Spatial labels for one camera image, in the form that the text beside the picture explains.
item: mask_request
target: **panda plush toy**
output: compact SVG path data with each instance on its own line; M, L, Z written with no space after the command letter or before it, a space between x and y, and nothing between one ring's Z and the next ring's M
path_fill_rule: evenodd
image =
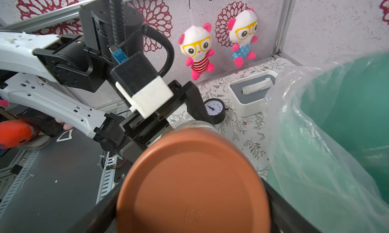
M192 26L178 40L182 54L188 56L185 64L191 66L193 80L198 80L204 72L215 70L215 65L208 59L215 54L215 50L211 49L210 32L210 23L205 23L203 27Z
M230 41L232 46L232 58L237 67L243 65L243 59L254 59L257 54L251 51L251 43L258 40L254 36L258 29L258 18L254 10L244 10L235 18L228 21L228 30L230 31Z

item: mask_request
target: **clock face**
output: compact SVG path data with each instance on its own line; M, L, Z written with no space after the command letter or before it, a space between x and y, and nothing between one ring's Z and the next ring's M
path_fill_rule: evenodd
M208 115L216 116L222 112L223 104L218 100L210 100L205 104L205 108L207 109Z

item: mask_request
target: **red floral pattern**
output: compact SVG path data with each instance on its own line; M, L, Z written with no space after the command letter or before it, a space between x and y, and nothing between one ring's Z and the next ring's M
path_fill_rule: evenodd
M16 7L20 11L20 18L24 20L75 3L78 0L17 0Z
M20 11L22 20L41 15L53 10L66 7L71 4L78 3L78 0L17 0L16 7ZM75 33L81 34L81 23L79 19L62 22L55 26L43 28L36 31L38 34L66 34Z
M384 12L382 20L389 25L389 0L383 0L380 5L380 8Z
M64 35L66 33L82 34L81 21L79 18L68 20L57 24L55 26L50 26L43 28L35 33L46 35L46 34L57 34Z
M172 15L169 12L169 6L163 0L131 0L126 4L142 13L144 21L149 26L162 32L167 38L171 36ZM156 51L161 48L162 46L158 42L145 37L145 52Z
M240 12L242 12L242 10L248 9L249 7L247 7L247 5L241 1L235 1L231 4L228 4L227 7L222 9L220 14L217 16L215 27L215 33L218 43L226 47L233 45L229 38L229 30L227 27L227 23L229 19L236 17Z

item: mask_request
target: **orange lid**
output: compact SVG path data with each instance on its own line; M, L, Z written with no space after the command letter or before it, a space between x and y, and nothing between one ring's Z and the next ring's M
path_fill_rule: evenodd
M117 232L270 232L256 171L234 144L206 129L171 132L150 146L119 193Z

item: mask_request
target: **clear plastic sheet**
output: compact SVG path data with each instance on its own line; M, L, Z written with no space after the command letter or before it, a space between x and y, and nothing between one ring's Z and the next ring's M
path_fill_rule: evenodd
M389 232L389 50L287 66L265 104L267 182L323 233Z

